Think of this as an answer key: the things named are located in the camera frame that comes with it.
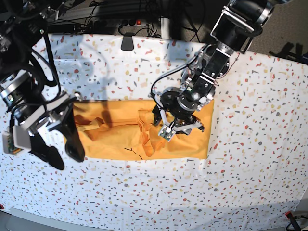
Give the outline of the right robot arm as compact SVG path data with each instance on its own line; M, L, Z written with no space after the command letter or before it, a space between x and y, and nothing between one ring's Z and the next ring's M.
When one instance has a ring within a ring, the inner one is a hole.
M48 146L38 129L59 131L66 139L65 151L77 162L83 162L85 151L74 122L73 103L79 93L70 96L58 90L47 100L43 89L59 87L48 37L48 21L57 20L64 1L27 0L3 2L10 16L0 26L0 79L10 85L0 89L0 96L11 114L9 126L3 133L3 151L16 155L31 153L63 170L64 162L53 146Z

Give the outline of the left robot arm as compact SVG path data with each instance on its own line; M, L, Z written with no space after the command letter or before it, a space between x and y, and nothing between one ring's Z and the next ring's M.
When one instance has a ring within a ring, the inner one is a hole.
M151 88L149 96L155 101L154 125L158 135L170 141L175 134L189 135L192 129L204 131L203 123L193 114L209 104L215 95L216 79L227 74L230 57L236 51L244 54L253 39L263 32L274 7L285 0L231 0L223 7L210 35L215 44L205 45L181 67L160 76L160 81L182 72L179 87L163 92Z

